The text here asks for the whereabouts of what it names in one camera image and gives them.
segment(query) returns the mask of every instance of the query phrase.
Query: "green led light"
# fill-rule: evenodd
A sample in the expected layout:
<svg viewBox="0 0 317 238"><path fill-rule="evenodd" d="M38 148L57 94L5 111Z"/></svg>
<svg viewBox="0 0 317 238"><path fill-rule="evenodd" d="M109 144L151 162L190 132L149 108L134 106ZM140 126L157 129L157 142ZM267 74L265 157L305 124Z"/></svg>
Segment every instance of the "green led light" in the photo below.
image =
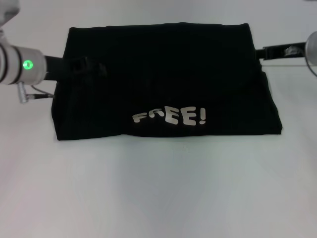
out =
<svg viewBox="0 0 317 238"><path fill-rule="evenodd" d="M25 62L23 62L23 67L26 70L29 70L29 69L33 68L33 62L30 60L26 60Z"/></svg>

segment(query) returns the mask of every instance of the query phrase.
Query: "black fabric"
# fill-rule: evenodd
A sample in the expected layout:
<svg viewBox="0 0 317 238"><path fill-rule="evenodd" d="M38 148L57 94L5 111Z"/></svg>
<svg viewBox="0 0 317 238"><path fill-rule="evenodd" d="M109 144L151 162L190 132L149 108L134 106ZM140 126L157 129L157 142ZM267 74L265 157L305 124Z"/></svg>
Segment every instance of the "black fabric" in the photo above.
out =
<svg viewBox="0 0 317 238"><path fill-rule="evenodd" d="M108 75L57 84L52 106L57 138L280 134L255 52L248 24L71 28L64 58L90 57ZM165 107L175 108L176 120ZM154 109L160 115L150 117ZM135 122L133 116L141 113L146 116Z"/></svg>

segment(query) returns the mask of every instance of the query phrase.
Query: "white table surface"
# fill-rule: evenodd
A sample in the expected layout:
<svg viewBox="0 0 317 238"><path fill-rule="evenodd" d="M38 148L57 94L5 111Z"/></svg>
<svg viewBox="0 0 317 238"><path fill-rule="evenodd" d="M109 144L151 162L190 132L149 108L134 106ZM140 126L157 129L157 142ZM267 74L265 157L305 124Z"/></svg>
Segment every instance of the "white table surface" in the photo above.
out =
<svg viewBox="0 0 317 238"><path fill-rule="evenodd" d="M264 71L282 135L59 142L51 100L2 85L0 238L316 237L317 78Z"/></svg>

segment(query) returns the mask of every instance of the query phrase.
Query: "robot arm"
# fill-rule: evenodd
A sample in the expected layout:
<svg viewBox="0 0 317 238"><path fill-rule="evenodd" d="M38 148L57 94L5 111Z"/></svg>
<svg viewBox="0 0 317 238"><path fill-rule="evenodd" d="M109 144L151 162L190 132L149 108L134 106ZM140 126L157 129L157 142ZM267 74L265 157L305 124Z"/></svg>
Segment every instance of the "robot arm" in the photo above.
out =
<svg viewBox="0 0 317 238"><path fill-rule="evenodd" d="M44 56L39 50L11 46L7 42L1 27L17 15L19 10L19 0L0 0L0 84L17 84L20 102L26 103L29 99L52 95L27 94L25 84L37 85L43 80L61 81L75 72L61 58ZM308 68L317 76L308 64L310 61L317 65L317 32L304 43L264 47L257 51L257 58L264 60L297 57L305 57ZM87 60L89 62L87 58L79 59L80 63L83 62L80 68L84 72L89 72L87 66L94 65L87 64Z"/></svg>

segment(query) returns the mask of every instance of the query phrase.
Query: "exclamation mark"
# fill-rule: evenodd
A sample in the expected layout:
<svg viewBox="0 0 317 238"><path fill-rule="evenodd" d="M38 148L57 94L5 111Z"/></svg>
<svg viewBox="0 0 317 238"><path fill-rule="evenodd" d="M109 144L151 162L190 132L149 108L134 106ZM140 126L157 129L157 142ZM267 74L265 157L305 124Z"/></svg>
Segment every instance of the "exclamation mark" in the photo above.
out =
<svg viewBox="0 0 317 238"><path fill-rule="evenodd" d="M206 120L206 109L205 108L200 108L200 118L202 119L199 124L203 125L206 122L204 120Z"/></svg>

